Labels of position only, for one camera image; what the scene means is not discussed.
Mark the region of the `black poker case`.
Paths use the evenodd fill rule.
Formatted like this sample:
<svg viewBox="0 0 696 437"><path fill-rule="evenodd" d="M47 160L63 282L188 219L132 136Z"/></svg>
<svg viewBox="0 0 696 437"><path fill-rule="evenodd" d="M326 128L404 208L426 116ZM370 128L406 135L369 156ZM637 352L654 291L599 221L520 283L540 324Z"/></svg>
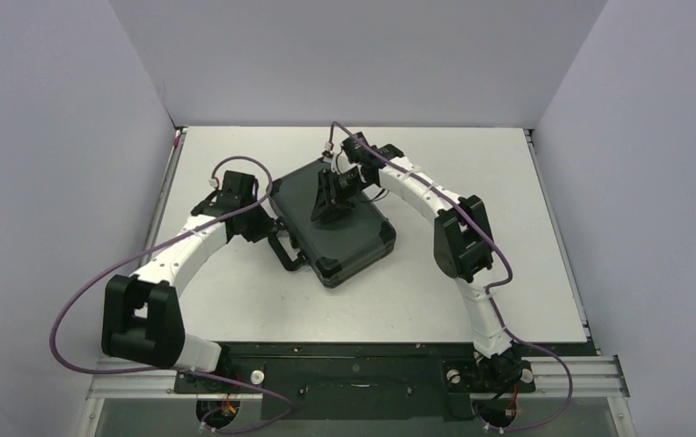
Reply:
<svg viewBox="0 0 696 437"><path fill-rule="evenodd" d="M318 173L329 168L317 159L273 182L269 202L277 214L277 230L267 242L284 269L309 265L323 286L335 288L390 254L397 231L363 193L344 218L311 221Z"/></svg>

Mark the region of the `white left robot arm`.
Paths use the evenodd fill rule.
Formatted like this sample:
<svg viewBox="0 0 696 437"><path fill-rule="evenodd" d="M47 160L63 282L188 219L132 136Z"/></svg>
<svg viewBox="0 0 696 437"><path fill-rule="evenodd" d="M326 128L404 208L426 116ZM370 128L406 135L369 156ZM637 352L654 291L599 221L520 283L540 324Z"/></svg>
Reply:
<svg viewBox="0 0 696 437"><path fill-rule="evenodd" d="M205 263L235 236L267 238L275 221L259 203L257 178L227 171L189 213L177 241L128 276L106 284L101 346L105 355L166 369L196 370L210 391L223 391L233 366L213 341L187 333L180 296Z"/></svg>

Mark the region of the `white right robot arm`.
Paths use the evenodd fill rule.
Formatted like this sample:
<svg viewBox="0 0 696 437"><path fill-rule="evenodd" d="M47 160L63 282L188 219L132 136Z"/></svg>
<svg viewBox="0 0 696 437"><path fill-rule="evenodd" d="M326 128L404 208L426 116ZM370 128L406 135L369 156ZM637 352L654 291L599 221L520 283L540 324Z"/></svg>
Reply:
<svg viewBox="0 0 696 437"><path fill-rule="evenodd" d="M514 353L515 341L505 331L493 298L476 282L478 273L493 266L494 240L483 201L443 188L397 147L369 146L359 133L340 146L327 141L323 156L329 166L318 172L311 221L345 217L370 186L404 200L432 226L435 263L459 288L469 317L477 381L495 393L532 383L534 376Z"/></svg>

